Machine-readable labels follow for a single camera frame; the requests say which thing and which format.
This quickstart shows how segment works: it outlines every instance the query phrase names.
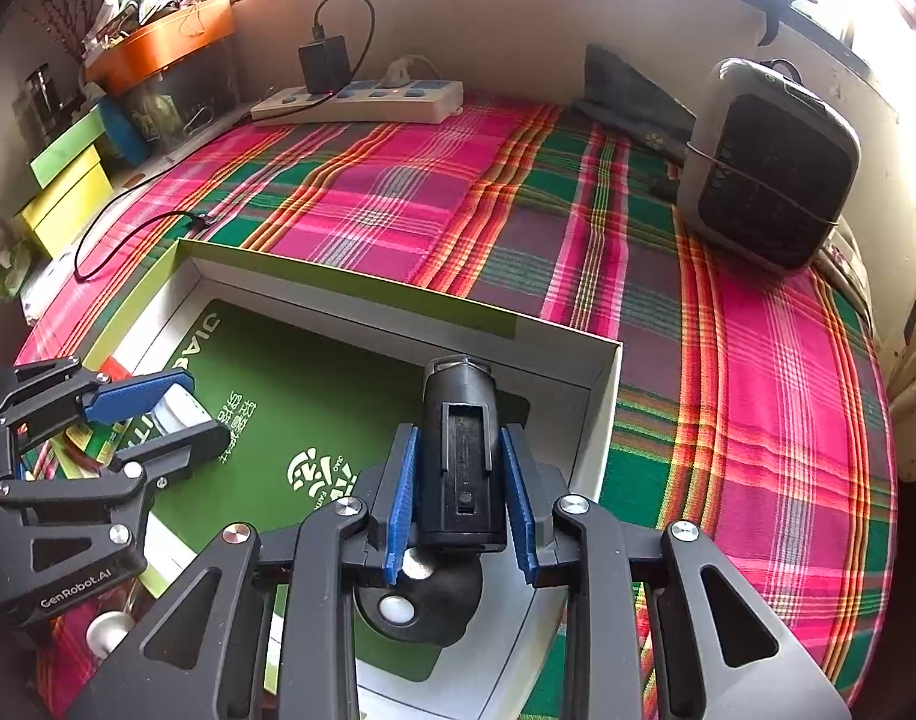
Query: yellow box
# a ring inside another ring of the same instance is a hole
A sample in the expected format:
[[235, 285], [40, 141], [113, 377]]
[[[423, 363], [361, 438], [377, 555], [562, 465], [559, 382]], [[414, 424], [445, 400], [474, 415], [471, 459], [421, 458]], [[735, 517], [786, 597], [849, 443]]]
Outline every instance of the yellow box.
[[14, 218], [18, 232], [50, 257], [67, 247], [98, 207], [111, 197], [98, 151], [85, 148], [47, 188]]

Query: white power strip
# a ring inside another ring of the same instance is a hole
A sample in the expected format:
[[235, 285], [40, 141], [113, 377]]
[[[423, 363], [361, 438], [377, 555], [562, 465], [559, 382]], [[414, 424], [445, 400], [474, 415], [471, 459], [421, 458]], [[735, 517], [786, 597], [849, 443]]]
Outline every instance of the white power strip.
[[418, 122], [440, 124], [458, 113], [465, 101], [461, 81], [412, 81], [385, 89], [378, 81], [354, 81], [327, 103], [306, 108], [324, 95], [309, 95], [304, 87], [285, 89], [252, 108], [255, 124], [306, 122]]

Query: portable speaker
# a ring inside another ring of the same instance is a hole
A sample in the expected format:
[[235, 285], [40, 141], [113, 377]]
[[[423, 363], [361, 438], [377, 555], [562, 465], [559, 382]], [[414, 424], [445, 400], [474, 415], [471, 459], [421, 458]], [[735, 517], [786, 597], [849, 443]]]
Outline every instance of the portable speaker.
[[696, 233], [777, 274], [815, 257], [858, 170], [858, 136], [809, 90], [745, 59], [714, 69], [678, 189]]

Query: speaker grille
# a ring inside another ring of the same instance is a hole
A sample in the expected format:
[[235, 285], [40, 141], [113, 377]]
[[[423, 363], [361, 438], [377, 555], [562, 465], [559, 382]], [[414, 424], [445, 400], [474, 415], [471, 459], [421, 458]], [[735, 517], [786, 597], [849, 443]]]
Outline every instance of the speaker grille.
[[[824, 111], [815, 109], [815, 116], [824, 117]], [[852, 164], [841, 148], [755, 95], [732, 103], [716, 157], [826, 220], [839, 214], [852, 180]], [[804, 266], [831, 227], [722, 167], [709, 172], [698, 213], [709, 228], [785, 269]]]

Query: blue object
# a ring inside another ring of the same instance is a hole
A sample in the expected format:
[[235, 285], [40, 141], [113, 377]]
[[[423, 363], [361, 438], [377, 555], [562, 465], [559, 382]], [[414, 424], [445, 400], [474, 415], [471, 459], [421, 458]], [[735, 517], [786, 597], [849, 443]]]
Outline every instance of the blue object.
[[151, 156], [148, 144], [135, 131], [128, 117], [118, 107], [118, 103], [105, 96], [98, 100], [97, 107], [104, 133], [125, 162], [132, 167], [144, 163]]
[[393, 586], [397, 575], [402, 570], [404, 551], [408, 548], [408, 533], [411, 531], [411, 518], [415, 499], [415, 454], [418, 450], [418, 428], [413, 427], [408, 434], [408, 443], [404, 448], [402, 474], [394, 490], [392, 512], [388, 517], [388, 551], [385, 554], [385, 581]]
[[195, 380], [180, 368], [100, 386], [91, 402], [83, 409], [85, 420], [113, 425], [123, 419], [148, 413], [165, 392], [176, 384], [189, 392], [195, 391]]
[[514, 538], [514, 556], [528, 584], [535, 581], [538, 572], [538, 553], [535, 549], [535, 517], [531, 514], [528, 493], [522, 482], [522, 469], [514, 454], [511, 434], [501, 429], [501, 454], [505, 463], [505, 503]]

